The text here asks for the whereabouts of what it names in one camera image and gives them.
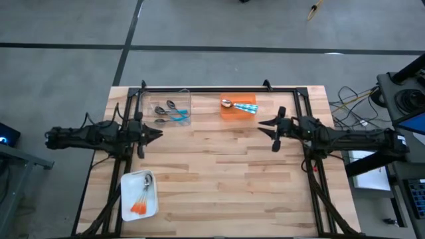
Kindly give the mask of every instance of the orange utensil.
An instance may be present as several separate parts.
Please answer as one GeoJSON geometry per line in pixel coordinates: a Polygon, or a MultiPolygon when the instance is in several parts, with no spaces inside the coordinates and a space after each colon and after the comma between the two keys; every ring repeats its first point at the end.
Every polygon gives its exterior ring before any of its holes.
{"type": "Polygon", "coordinates": [[[143,188],[143,192],[141,193],[138,200],[134,203],[131,208],[131,212],[136,212],[140,215],[146,214],[147,211],[147,189],[152,182],[152,176],[146,175],[145,177],[145,187],[143,188]]]}

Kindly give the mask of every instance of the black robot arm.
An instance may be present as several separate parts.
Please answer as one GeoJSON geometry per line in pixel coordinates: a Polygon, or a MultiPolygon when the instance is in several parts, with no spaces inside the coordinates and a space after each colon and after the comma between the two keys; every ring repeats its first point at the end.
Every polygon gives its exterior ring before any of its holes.
{"type": "Polygon", "coordinates": [[[408,151],[403,136],[391,129],[334,130],[310,116],[285,118],[285,112],[285,107],[280,107],[276,118],[260,122],[262,125],[277,126],[276,130],[259,128],[274,140],[272,150],[275,152],[280,149],[281,137],[300,140],[321,158],[339,150],[385,151],[394,155],[408,151]]]}
{"type": "Polygon", "coordinates": [[[120,157],[127,155],[131,150],[132,143],[138,143],[137,154],[139,158],[144,158],[143,148],[153,140],[161,137],[162,131],[152,129],[141,123],[143,115],[138,113],[136,119],[130,119],[123,128],[114,121],[118,112],[118,105],[115,108],[112,121],[101,121],[92,125],[80,128],[54,127],[45,133],[46,146],[49,149],[65,149],[67,147],[77,147],[83,149],[103,150],[110,157],[120,157]]]}

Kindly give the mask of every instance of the table frame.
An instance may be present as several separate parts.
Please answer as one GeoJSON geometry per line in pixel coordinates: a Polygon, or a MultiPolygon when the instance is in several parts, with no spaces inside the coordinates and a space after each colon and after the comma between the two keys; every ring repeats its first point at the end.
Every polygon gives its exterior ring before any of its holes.
{"type": "MultiPolygon", "coordinates": [[[[294,96],[294,102],[296,107],[296,114],[297,117],[302,117],[302,110],[301,110],[301,101],[300,97],[303,98],[305,103],[305,110],[307,116],[312,116],[312,110],[311,105],[309,101],[309,94],[308,89],[306,87],[272,87],[268,80],[265,80],[262,86],[255,87],[255,86],[228,86],[228,87],[147,87],[146,83],[142,81],[140,88],[129,88],[127,93],[127,100],[126,100],[126,106],[124,110],[124,120],[123,120],[123,127],[127,127],[126,120],[129,119],[130,116],[130,110],[131,110],[131,104],[134,99],[136,99],[136,107],[134,114],[138,113],[139,105],[141,103],[141,94],[143,92],[153,92],[153,93],[164,93],[164,92],[178,92],[182,89],[188,89],[191,92],[286,92],[291,93],[294,96]]],[[[342,216],[336,211],[335,207],[331,204],[331,199],[329,198],[329,189],[327,186],[326,181],[326,175],[325,170],[323,166],[322,160],[317,160],[317,172],[319,175],[320,185],[317,183],[313,172],[313,165],[311,164],[311,158],[308,157],[308,148],[303,146],[304,151],[304,159],[306,162],[306,168],[307,171],[311,172],[308,173],[307,176],[309,177],[309,187],[311,192],[311,201],[313,206],[313,212],[315,217],[315,223],[317,228],[317,235],[321,238],[356,238],[356,235],[352,235],[349,232],[345,231],[343,229],[343,232],[346,234],[338,234],[337,233],[337,227],[335,225],[335,219],[332,215],[338,216],[340,219],[342,219],[342,216]],[[322,200],[322,202],[325,205],[327,219],[329,222],[329,232],[325,232],[323,229],[323,221],[321,217],[321,211],[320,211],[320,205],[318,201],[318,197],[322,200]]],[[[122,218],[120,217],[121,214],[121,202],[118,208],[118,216],[116,220],[116,225],[114,228],[114,232],[110,232],[110,219],[111,219],[111,209],[113,205],[115,204],[116,200],[120,196],[120,186],[118,185],[119,180],[119,172],[120,172],[120,165],[121,162],[124,160],[126,163],[124,165],[124,173],[129,173],[131,169],[131,158],[132,153],[130,155],[125,155],[125,157],[121,157],[115,160],[114,169],[112,173],[111,178],[111,184],[110,184],[110,191],[108,194],[108,203],[105,206],[105,208],[102,210],[100,215],[104,216],[103,221],[103,228],[101,231],[101,234],[96,235],[87,235],[83,236],[81,234],[76,234],[76,229],[78,226],[78,221],[80,219],[80,213],[82,210],[82,205],[84,202],[84,197],[86,194],[88,179],[90,177],[90,170],[86,179],[86,184],[84,187],[84,192],[82,194],[82,198],[80,201],[80,206],[78,208],[78,212],[76,215],[76,220],[74,222],[74,228],[72,230],[71,237],[68,238],[119,238],[121,236],[121,229],[122,229],[122,218]]],[[[369,236],[362,236],[362,238],[375,238],[375,237],[369,237],[369,236]]]]}

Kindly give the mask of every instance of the blue screen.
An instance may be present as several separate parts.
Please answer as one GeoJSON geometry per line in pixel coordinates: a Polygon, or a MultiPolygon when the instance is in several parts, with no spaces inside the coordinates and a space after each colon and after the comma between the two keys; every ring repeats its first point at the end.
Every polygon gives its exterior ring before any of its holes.
{"type": "Polygon", "coordinates": [[[410,119],[406,119],[403,122],[399,123],[399,125],[425,132],[425,113],[419,114],[410,119]]]}

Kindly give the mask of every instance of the black bracket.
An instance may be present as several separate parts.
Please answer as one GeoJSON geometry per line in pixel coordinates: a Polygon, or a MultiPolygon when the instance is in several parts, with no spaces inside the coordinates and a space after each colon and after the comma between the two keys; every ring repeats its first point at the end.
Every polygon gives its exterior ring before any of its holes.
{"type": "Polygon", "coordinates": [[[127,97],[135,96],[137,93],[139,93],[140,88],[130,88],[128,89],[127,97]]]}
{"type": "Polygon", "coordinates": [[[269,92],[273,91],[273,87],[268,80],[264,80],[263,86],[267,87],[267,91],[269,91],[269,92]]]}
{"type": "Polygon", "coordinates": [[[304,97],[308,97],[308,89],[307,89],[307,87],[297,87],[296,90],[297,90],[297,92],[300,95],[302,95],[304,97]]]}

